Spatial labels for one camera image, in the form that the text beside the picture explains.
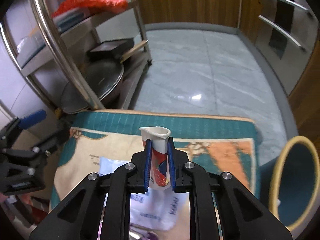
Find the metal screw head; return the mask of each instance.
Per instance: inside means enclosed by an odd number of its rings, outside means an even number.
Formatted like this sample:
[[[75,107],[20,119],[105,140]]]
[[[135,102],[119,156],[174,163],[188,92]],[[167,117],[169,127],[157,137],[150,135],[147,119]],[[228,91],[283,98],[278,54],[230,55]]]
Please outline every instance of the metal screw head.
[[[184,164],[184,166],[187,168],[187,169],[192,169],[195,167],[195,164],[192,163],[192,162],[187,162]]]
[[[127,163],[127,164],[125,165],[125,168],[126,168],[127,170],[132,170],[132,169],[135,168],[135,166],[136,166],[136,165],[134,165],[133,163]]]
[[[90,173],[88,175],[88,180],[95,180],[98,177],[96,173]]]
[[[36,170],[35,170],[34,168],[28,168],[28,169],[27,169],[27,174],[28,174],[28,175],[31,175],[31,176],[32,176],[32,175],[35,174],[35,172],[36,172]]]
[[[51,156],[51,152],[49,152],[49,151],[45,151],[44,153],[45,153],[45,155],[47,155],[48,157]]]
[[[38,153],[38,152],[40,152],[40,148],[35,146],[35,147],[33,147],[32,151],[35,153]]]
[[[232,178],[232,175],[231,175],[230,172],[224,172],[224,173],[222,174],[222,177],[223,177],[224,179],[231,179],[231,178]]]

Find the oven door handle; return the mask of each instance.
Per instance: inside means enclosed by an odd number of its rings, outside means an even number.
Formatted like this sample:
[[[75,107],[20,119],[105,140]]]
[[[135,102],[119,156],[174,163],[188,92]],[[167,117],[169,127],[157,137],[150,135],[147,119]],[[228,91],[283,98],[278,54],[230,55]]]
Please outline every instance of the oven door handle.
[[[298,4],[298,3],[294,2],[294,1],[291,1],[291,0],[279,0],[279,1],[287,3],[287,4],[290,4],[290,5],[295,6],[295,7],[298,7],[300,9],[304,10],[306,13],[309,12],[308,8],[302,6],[302,5],[300,5],[300,4]]]
[[[292,37],[287,31],[285,31],[283,28],[281,28],[279,25],[275,24],[274,22],[268,20],[267,18],[263,17],[262,15],[259,15],[258,18],[262,21],[264,21],[266,24],[270,25],[272,28],[276,29],[278,32],[280,32],[283,36],[285,36],[289,41],[293,42],[299,49],[302,49],[305,51],[306,49],[298,42],[294,37]]]

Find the black box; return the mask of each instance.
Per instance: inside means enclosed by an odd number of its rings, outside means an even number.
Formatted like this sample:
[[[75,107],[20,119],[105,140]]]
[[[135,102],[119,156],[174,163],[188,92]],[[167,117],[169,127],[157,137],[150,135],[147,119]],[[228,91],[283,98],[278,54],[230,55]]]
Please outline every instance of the black box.
[[[87,52],[90,61],[101,60],[105,58],[121,59],[122,55],[133,48],[134,40],[121,39],[104,41],[97,47]]]

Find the white container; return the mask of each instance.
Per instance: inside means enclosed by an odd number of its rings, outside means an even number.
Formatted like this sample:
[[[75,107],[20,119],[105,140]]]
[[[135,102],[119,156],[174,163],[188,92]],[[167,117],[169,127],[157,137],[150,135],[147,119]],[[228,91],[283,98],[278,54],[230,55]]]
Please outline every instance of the white container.
[[[149,187],[164,190],[170,187],[168,167],[168,137],[171,131],[161,126],[141,127],[143,146],[147,139],[152,141],[152,157]]]

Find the wooden handle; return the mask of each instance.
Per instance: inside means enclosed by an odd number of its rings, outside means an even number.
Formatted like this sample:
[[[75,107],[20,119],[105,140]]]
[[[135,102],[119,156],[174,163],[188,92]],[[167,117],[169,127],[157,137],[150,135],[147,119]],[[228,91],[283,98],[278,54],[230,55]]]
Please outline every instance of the wooden handle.
[[[137,50],[143,48],[147,43],[148,41],[141,41],[138,44],[136,44],[132,49],[129,49],[126,53],[122,55],[120,63],[123,63],[125,60],[131,57]]]

